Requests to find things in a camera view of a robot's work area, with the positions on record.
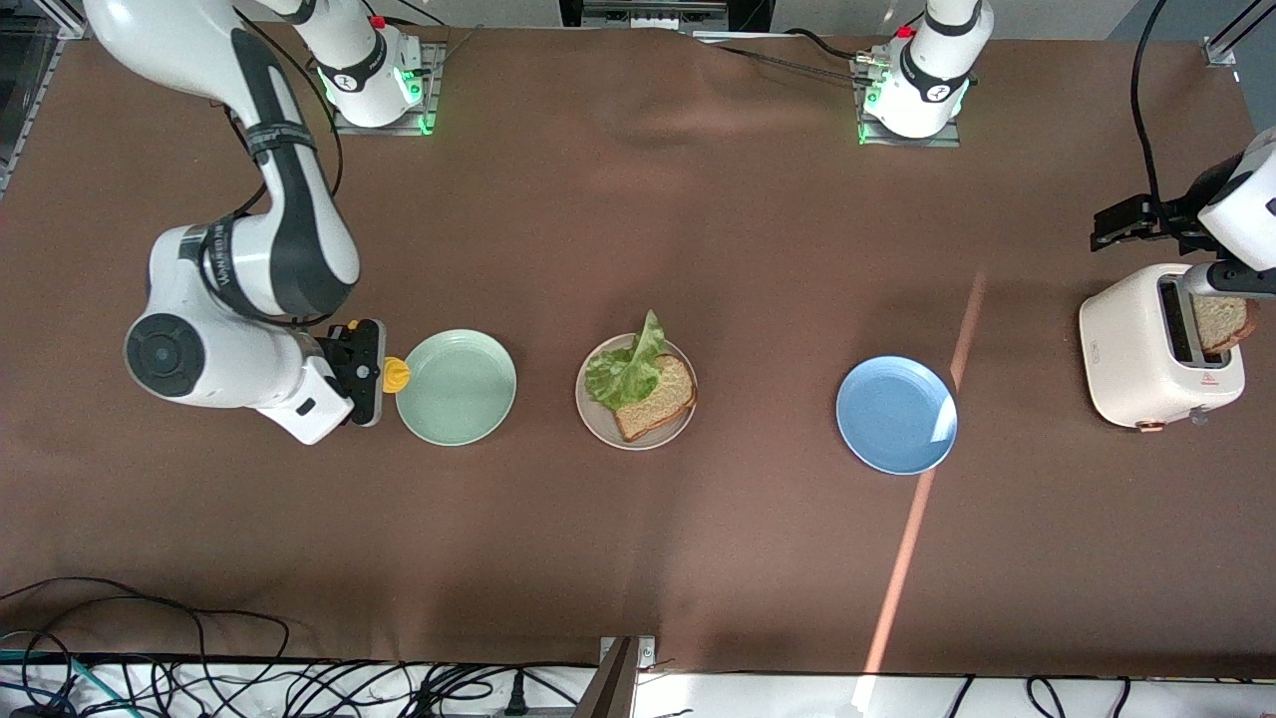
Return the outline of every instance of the lettuce leaf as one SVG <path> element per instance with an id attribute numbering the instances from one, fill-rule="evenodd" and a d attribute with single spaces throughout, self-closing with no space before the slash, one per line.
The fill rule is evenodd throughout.
<path id="1" fill-rule="evenodd" d="M 595 402 L 615 412 L 651 397 L 660 384 L 656 356 L 665 351 L 665 329 L 647 311 L 642 332 L 628 348 L 604 351 L 584 369 L 584 389 Z"/>

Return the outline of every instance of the yellow knob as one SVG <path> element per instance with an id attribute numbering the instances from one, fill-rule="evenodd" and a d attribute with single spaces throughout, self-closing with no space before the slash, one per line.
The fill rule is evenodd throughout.
<path id="1" fill-rule="evenodd" d="M 398 394 L 403 392 L 412 379 L 412 370 L 398 356 L 385 357 L 385 371 L 382 374 L 382 392 L 385 394 Z"/>

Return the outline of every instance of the toast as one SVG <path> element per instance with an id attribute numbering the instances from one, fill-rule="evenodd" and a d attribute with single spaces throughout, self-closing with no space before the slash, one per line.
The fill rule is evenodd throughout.
<path id="1" fill-rule="evenodd" d="M 1192 295 L 1201 351 L 1222 353 L 1258 328 L 1258 302 L 1235 296 Z"/>
<path id="2" fill-rule="evenodd" d="M 616 427 L 625 441 L 638 441 L 695 406 L 695 380 L 681 358 L 661 353 L 656 357 L 656 367 L 660 370 L 660 384 L 651 397 L 615 412 Z"/>

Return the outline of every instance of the green plate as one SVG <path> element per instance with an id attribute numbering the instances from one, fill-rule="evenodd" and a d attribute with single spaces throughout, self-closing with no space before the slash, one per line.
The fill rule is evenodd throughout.
<path id="1" fill-rule="evenodd" d="M 403 423 L 439 446 L 462 446 L 490 435 L 514 406 L 514 362 L 495 338 L 450 329 L 407 355 L 412 379 L 394 395 Z"/>

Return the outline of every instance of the table surface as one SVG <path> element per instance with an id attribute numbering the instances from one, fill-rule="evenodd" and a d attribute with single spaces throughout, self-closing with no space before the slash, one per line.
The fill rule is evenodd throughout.
<path id="1" fill-rule="evenodd" d="M 746 46 L 845 70 L 798 38 Z M 1081 301 L 1176 256 L 1087 250 L 1092 213 L 1146 187 L 1132 51 L 990 43 L 962 147 L 940 150 L 857 145 L 845 85 L 675 33 L 478 31 L 435 134 L 345 138 L 338 195 L 364 272 L 338 318 L 384 319 L 392 353 L 471 326 L 514 357 L 505 423 L 441 449 L 392 403 L 305 448 L 133 384 L 121 339 L 153 237 L 258 179 L 208 101 L 73 43 L 0 203 L 0 576 L 277 613 L 305 656 L 581 661 L 600 635 L 656 634 L 679 668 L 857 671 L 916 481 L 861 465 L 833 398 L 886 352 L 952 381 L 983 274 L 883 668 L 1271 673 L 1276 334 L 1245 343 L 1245 395 L 1205 429 L 1128 434 L 1086 395 Z M 1170 195 L 1253 134 L 1191 45 L 1148 51 L 1143 98 Z M 581 425 L 573 381 L 648 307 L 701 404 L 675 443 L 621 453 Z M 180 615 L 116 608 L 60 633 L 194 648 Z M 209 650 L 273 640 L 225 620 Z"/>

